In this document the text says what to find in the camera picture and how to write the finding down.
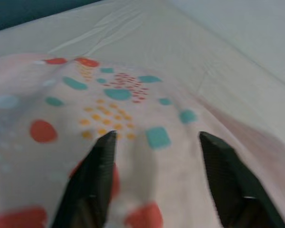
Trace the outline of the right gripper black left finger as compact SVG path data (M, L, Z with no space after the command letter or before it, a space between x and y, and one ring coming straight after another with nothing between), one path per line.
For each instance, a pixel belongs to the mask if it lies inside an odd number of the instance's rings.
M117 132L101 136L69 179L53 228L103 228L112 193Z

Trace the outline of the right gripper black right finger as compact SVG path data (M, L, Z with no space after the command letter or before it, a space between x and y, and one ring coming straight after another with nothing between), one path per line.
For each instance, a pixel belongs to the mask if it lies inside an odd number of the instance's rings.
M224 140L200 132L208 186L225 228L285 228L259 179Z

